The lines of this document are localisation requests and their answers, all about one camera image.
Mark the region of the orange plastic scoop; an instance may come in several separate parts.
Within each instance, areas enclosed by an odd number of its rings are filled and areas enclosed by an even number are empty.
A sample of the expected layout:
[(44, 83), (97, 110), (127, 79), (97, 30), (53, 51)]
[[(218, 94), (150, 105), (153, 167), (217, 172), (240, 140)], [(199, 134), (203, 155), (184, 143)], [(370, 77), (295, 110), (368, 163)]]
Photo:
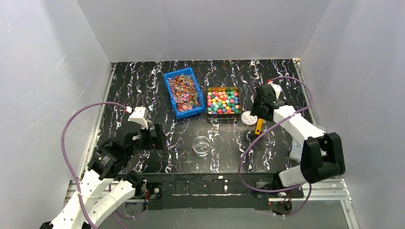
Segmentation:
[(261, 118), (258, 118), (256, 127), (255, 127), (255, 135), (260, 135), (262, 131), (262, 126), (263, 126), (264, 120)]

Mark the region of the square tin of star candies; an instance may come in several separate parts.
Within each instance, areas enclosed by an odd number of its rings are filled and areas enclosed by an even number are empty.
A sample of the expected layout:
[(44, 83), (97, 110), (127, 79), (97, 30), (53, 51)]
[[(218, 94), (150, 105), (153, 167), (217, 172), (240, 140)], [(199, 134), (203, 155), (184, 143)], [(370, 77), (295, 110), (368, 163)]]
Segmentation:
[(240, 118), (243, 110), (237, 87), (209, 87), (206, 97), (208, 120), (237, 120)]

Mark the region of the clear round plastic jar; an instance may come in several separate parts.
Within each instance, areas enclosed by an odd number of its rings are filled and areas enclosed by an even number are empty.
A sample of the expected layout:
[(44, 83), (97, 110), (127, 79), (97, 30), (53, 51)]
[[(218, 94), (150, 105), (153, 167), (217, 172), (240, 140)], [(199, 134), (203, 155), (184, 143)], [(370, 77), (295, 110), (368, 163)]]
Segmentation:
[(205, 136), (196, 137), (192, 143), (193, 152), (199, 157), (207, 156), (211, 150), (211, 147), (210, 139)]

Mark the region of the blue plastic candy bin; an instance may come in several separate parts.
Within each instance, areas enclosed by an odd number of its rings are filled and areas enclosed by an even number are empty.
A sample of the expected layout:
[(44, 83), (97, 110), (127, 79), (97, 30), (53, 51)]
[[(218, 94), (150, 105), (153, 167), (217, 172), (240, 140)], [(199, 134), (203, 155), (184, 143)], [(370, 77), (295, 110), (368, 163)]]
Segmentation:
[(192, 68), (164, 74), (164, 83), (169, 92), (170, 103), (176, 119), (182, 119), (205, 111), (202, 91)]

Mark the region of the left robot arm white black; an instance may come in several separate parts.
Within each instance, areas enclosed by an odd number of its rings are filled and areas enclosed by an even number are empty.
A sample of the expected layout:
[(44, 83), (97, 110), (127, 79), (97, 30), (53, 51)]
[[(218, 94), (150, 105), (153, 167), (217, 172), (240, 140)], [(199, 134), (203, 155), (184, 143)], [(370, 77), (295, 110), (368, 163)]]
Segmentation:
[(130, 198), (144, 200), (158, 194), (148, 189), (143, 175), (131, 171), (124, 175), (113, 190), (101, 194), (127, 167), (129, 160), (139, 151), (164, 148), (165, 134), (160, 124), (153, 129), (141, 129), (125, 134), (123, 141), (108, 140), (93, 154), (87, 171), (78, 182), (77, 190), (64, 209), (52, 221), (43, 223), (42, 229), (91, 229), (98, 227), (110, 214)]

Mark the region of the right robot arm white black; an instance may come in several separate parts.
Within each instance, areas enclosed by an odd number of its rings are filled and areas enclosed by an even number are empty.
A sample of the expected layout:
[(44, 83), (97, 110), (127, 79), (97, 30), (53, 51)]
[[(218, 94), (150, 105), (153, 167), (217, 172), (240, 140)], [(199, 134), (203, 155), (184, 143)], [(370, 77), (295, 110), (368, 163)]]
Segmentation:
[(281, 98), (281, 88), (268, 84), (256, 88), (251, 115), (284, 128), (302, 147), (300, 164), (274, 175), (274, 189), (317, 183), (345, 173), (341, 137), (326, 133), (307, 121)]

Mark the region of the white round jar lid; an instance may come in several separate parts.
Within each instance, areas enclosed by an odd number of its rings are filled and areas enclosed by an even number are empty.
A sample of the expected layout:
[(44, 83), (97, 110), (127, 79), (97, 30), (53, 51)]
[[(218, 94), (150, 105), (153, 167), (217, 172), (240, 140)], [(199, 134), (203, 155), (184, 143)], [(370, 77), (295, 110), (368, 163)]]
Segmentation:
[(258, 122), (258, 118), (251, 116), (250, 113), (244, 112), (241, 115), (241, 122), (246, 126), (255, 126)]

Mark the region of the clear plastic compartment box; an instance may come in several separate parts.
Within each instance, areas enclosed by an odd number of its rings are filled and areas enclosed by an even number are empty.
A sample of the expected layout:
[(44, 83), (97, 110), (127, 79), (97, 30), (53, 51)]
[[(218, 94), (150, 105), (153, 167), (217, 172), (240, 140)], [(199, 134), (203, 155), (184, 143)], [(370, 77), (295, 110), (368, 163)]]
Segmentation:
[(304, 129), (299, 129), (294, 131), (292, 136), (292, 145), (290, 147), (290, 159), (301, 161), (303, 143), (309, 137), (320, 137), (326, 133), (326, 128), (319, 125), (310, 125), (310, 127), (305, 127)]

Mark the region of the aluminium frame rail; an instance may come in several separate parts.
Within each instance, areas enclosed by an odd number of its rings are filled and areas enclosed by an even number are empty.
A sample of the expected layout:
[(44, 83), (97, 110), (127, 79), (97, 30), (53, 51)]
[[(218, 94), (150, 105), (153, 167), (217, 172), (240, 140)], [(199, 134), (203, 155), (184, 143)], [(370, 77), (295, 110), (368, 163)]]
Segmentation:
[(281, 193), (262, 193), (245, 187), (237, 175), (147, 175), (148, 210), (181, 208), (249, 208), (286, 216), (298, 209), (293, 201), (338, 201), (348, 227), (359, 228), (352, 198), (343, 179), (327, 179)]

